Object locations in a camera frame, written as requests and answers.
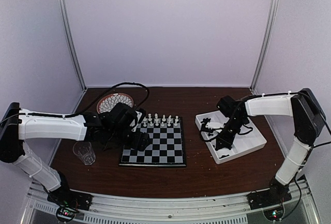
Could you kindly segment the white plastic tray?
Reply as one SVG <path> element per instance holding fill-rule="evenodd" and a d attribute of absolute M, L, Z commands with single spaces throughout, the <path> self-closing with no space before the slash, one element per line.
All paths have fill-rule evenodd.
<path fill-rule="evenodd" d="M 195 116 L 195 124 L 200 132 L 201 140 L 206 143 L 218 165 L 262 149 L 267 143 L 255 124 L 250 121 L 249 124 L 240 128 L 239 133 L 231 138 L 230 144 L 227 145 L 219 135 L 228 120 L 229 118 L 220 111 Z"/>

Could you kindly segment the black white chessboard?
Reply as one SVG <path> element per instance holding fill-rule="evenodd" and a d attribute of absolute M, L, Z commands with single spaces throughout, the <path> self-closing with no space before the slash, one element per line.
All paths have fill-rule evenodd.
<path fill-rule="evenodd" d="M 149 121 L 144 120 L 137 127 L 137 131 L 149 134 L 152 143 L 145 151 L 136 151 L 123 147 L 119 159 L 119 166 L 139 167 L 185 167 L 186 151 L 183 118 L 176 116 L 170 122 L 162 123 L 159 126 L 149 127 Z"/>

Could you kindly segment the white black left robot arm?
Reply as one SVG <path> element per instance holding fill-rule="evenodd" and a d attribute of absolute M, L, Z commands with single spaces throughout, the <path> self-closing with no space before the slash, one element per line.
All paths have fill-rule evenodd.
<path fill-rule="evenodd" d="M 70 205 L 74 193 L 65 176 L 46 165 L 25 143 L 28 139 L 69 139 L 83 142 L 109 142 L 144 151 L 152 140 L 136 127 L 145 117 L 143 109 L 117 103 L 110 112 L 52 114 L 31 112 L 13 102 L 1 120 L 1 161 L 12 163 L 38 181 L 49 196 Z"/>

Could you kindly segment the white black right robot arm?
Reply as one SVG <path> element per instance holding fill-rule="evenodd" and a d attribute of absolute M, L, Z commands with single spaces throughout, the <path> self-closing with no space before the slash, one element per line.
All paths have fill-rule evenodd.
<path fill-rule="evenodd" d="M 232 146 L 250 117 L 286 116 L 292 119 L 292 143 L 265 193 L 265 200 L 270 204 L 276 204 L 288 192 L 290 182 L 305 166 L 311 152 L 317 147 L 317 138 L 328 126 L 319 101 L 308 87 L 296 92 L 249 95 L 240 100 L 223 96 L 217 103 L 217 110 L 228 119 L 216 136 L 218 150 Z"/>

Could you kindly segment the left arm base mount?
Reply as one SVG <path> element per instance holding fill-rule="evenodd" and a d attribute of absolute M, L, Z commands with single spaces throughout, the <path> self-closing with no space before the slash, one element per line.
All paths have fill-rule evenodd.
<path fill-rule="evenodd" d="M 77 191 L 70 191 L 69 195 L 64 196 L 56 196 L 53 192 L 48 192 L 47 194 L 47 200 L 58 206 L 55 211 L 55 217 L 63 223 L 74 220 L 81 210 L 88 211 L 93 199 L 91 194 Z"/>

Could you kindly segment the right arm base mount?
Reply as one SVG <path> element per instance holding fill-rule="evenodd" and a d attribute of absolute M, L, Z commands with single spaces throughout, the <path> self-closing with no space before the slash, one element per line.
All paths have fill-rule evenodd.
<path fill-rule="evenodd" d="M 264 217 L 269 221 L 280 221 L 285 216 L 284 203 L 292 199 L 288 192 L 280 198 L 274 198 L 270 190 L 252 191 L 247 194 L 247 200 L 251 210 L 262 210 Z"/>

